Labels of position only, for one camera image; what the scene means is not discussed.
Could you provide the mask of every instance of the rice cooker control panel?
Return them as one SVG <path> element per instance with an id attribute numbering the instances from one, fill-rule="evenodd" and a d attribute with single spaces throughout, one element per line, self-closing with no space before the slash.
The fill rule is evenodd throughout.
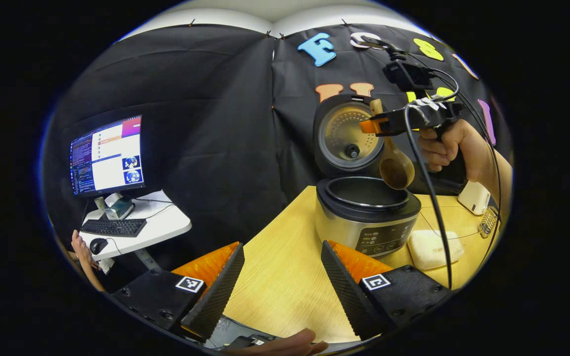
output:
<path id="1" fill-rule="evenodd" d="M 355 250 L 365 255 L 382 255 L 395 252 L 408 241 L 412 227 L 417 219 L 394 225 L 365 227 Z"/>

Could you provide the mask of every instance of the keyboard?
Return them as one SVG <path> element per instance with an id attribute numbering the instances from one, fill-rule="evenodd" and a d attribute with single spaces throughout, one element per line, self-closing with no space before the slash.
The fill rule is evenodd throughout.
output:
<path id="1" fill-rule="evenodd" d="M 85 221 L 81 226 L 81 232 L 89 234 L 136 237 L 146 225 L 146 219 L 129 220 L 93 220 Z"/>

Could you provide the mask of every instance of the computer mouse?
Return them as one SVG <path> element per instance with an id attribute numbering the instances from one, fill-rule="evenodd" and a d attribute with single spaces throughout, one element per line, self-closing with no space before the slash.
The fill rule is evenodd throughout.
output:
<path id="1" fill-rule="evenodd" d="M 97 239 L 91 240 L 91 243 L 89 244 L 89 250 L 91 251 L 91 253 L 97 255 L 102 251 L 102 249 L 105 246 L 107 246 L 107 244 L 108 244 L 107 239 L 98 237 Z"/>

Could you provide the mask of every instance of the wooden spoon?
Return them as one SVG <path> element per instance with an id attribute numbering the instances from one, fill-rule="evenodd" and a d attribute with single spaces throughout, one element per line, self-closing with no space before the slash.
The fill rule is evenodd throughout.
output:
<path id="1" fill-rule="evenodd" d="M 373 115 L 382 113 L 382 101 L 380 99 L 371 101 L 370 106 Z M 391 136 L 384 136 L 380 175 L 384 182 L 393 189 L 405 189 L 415 178 L 414 165 L 408 156 L 396 148 Z"/>

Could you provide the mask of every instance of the white desk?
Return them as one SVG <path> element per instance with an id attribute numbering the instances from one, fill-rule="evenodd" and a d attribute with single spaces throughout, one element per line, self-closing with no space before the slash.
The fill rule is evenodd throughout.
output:
<path id="1" fill-rule="evenodd" d="M 170 201 L 163 191 L 152 192 L 151 194 L 140 196 L 138 198 Z M 94 261 L 101 261 L 108 259 L 109 257 L 135 252 L 147 267 L 159 267 L 146 252 L 145 247 L 155 245 L 161 241 L 181 235 L 192 227 L 190 219 L 188 219 L 188 217 L 184 215 L 179 208 L 175 205 L 167 208 L 171 203 L 142 200 L 134 200 L 133 203 L 136 206 L 125 220 L 144 219 L 160 212 L 164 208 L 166 209 L 156 216 L 146 219 L 146 225 L 136 237 L 104 236 L 89 234 L 88 232 L 80 232 L 79 235 L 82 237 L 83 241 L 85 241 L 87 246 L 91 244 L 93 239 L 98 237 L 109 239 L 107 241 L 107 246 L 105 246 L 100 253 L 97 255 L 92 254 L 92 259 Z M 102 214 L 104 214 L 104 210 L 94 210 L 85 216 L 84 221 L 87 221 L 88 219 L 100 219 Z"/>

